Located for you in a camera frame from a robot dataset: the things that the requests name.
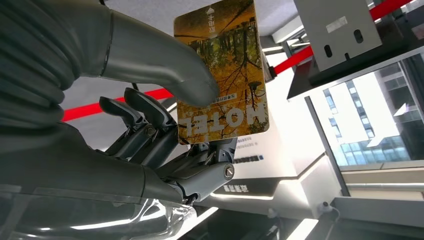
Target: red stripe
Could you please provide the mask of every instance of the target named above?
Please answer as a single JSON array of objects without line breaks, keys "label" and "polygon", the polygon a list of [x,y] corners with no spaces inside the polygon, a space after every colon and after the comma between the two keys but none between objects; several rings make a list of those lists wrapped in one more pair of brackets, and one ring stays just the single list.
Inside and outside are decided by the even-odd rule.
[{"label": "red stripe", "polygon": [[[171,98],[173,95],[167,91],[165,88],[153,90],[153,91],[147,91],[145,94],[152,96],[153,98],[160,100],[160,99],[167,99]],[[120,102],[124,102],[124,97],[118,97],[116,100]],[[85,106],[79,106],[71,109],[67,109],[64,111],[64,116],[62,118],[63,122],[71,121],[74,119],[79,119],[83,117],[87,117],[94,114],[99,114],[103,112],[100,108],[99,103],[93,103]]]},{"label": "red stripe", "polygon": [[[401,8],[403,5],[411,1],[412,0],[386,0],[369,10],[369,13],[371,14],[373,20],[377,20],[395,11],[396,9]],[[275,66],[275,73],[280,74],[284,72],[284,70],[299,64],[300,62],[306,60],[309,57],[312,57],[313,55],[314,52],[312,52],[311,46],[305,47],[300,52],[294,54],[287,60]]]},{"label": "red stripe", "polygon": [[[380,19],[387,14],[395,11],[396,9],[399,9],[403,5],[411,2],[412,0],[386,0],[376,7],[372,8],[369,13],[371,14],[371,17],[373,20]],[[284,72],[284,70],[287,70],[300,62],[306,60],[309,57],[312,57],[314,55],[314,52],[312,51],[311,46],[305,47],[300,52],[294,54],[287,60],[283,61],[279,65],[277,65],[275,69],[276,74],[280,74]],[[145,94],[152,96],[153,98],[159,100],[159,99],[166,99],[171,98],[173,95],[168,92],[166,89],[157,89],[153,91],[145,92]],[[116,100],[124,102],[123,97],[116,98]],[[90,105],[80,106],[76,108],[71,108],[68,110],[65,110],[64,116],[62,121],[71,121],[74,119],[83,118],[89,115],[98,114],[101,113],[102,109],[100,108],[98,103],[93,103]]]}]

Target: autumn tree image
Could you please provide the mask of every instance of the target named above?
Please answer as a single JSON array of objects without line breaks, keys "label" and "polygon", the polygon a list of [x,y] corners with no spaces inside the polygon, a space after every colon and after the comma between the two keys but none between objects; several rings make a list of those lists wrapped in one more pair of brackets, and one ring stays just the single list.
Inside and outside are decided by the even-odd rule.
[{"label": "autumn tree image", "polygon": [[175,37],[209,67],[220,95],[208,107],[178,102],[182,144],[265,132],[265,81],[253,0],[223,0],[178,17]]}]

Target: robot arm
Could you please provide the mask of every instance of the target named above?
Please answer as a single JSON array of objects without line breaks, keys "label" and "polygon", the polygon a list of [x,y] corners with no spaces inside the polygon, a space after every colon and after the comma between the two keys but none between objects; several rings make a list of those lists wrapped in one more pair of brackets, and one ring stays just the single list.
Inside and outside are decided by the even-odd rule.
[{"label": "robot arm", "polygon": [[[105,155],[90,149],[76,129],[59,123],[63,91],[79,76],[158,84],[191,105],[211,103],[219,89],[209,70],[192,49],[167,34],[96,0],[2,0],[0,66],[0,187],[16,186],[25,194],[182,202],[193,194],[204,199],[232,178],[235,140],[224,144],[226,161],[220,161],[218,144],[171,162],[161,170],[168,174],[159,177],[116,158],[128,151],[133,156],[155,140],[147,125],[125,134],[116,151],[110,150],[114,154]],[[129,110],[125,116],[139,115]],[[164,127],[155,130],[162,131],[162,143],[176,145],[176,125]],[[154,161],[158,155],[151,152],[157,149],[146,148],[140,161]],[[208,186],[197,187],[201,180]]]}]

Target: robotic hand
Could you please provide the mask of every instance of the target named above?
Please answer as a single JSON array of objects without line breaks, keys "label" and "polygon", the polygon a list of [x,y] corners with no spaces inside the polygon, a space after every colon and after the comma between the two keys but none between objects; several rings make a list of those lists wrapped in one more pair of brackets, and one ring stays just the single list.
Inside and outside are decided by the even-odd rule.
[{"label": "robotic hand", "polygon": [[207,106],[219,88],[190,47],[97,0],[2,0],[0,23],[0,187],[192,203],[232,178],[234,139],[194,145],[164,165],[178,144],[177,125],[154,99],[132,89],[125,92],[129,107],[100,99],[128,126],[106,153],[60,122],[63,91],[79,76],[157,84]]},{"label": "robotic hand", "polygon": [[204,200],[233,178],[237,138],[193,144],[188,152],[165,163],[178,145],[177,123],[156,99],[133,88],[125,90],[124,99],[126,103],[100,98],[102,110],[121,117],[127,126],[106,155],[154,170],[186,205]]}]

